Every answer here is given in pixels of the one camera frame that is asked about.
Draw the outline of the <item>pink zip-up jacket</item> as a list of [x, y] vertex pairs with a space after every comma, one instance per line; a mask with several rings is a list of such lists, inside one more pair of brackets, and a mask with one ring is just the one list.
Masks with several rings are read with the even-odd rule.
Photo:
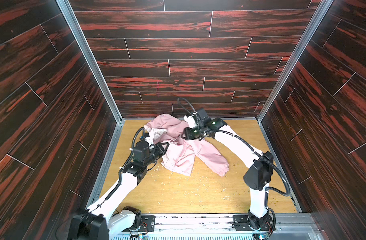
[[174, 173], [190, 176], [198, 157], [214, 173], [223, 177], [229, 171], [229, 163], [218, 149], [205, 140], [186, 141], [181, 134], [189, 124], [171, 115], [162, 114], [144, 125], [154, 144], [169, 143], [161, 165]]

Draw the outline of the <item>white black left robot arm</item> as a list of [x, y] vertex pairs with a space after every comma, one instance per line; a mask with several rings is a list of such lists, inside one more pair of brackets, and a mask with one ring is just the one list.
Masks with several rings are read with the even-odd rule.
[[114, 215], [124, 198], [134, 190], [155, 164], [167, 153], [169, 143], [149, 144], [140, 140], [130, 148], [131, 153], [118, 173], [118, 180], [95, 203], [85, 210], [77, 211], [71, 219], [68, 240], [110, 240], [118, 233], [137, 228], [141, 212], [137, 209], [123, 210]]

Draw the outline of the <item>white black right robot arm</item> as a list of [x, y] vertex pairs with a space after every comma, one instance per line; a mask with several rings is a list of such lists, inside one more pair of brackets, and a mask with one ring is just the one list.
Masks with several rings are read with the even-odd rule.
[[274, 213], [268, 207], [268, 194], [276, 192], [284, 197], [290, 195], [290, 186], [285, 175], [274, 164], [274, 156], [270, 152], [262, 152], [240, 137], [222, 119], [209, 117], [195, 120], [184, 117], [188, 123], [182, 133], [187, 141], [213, 138], [231, 150], [248, 168], [243, 176], [245, 184], [250, 188], [251, 204], [248, 212], [248, 225], [253, 231], [261, 231], [265, 225], [274, 228]]

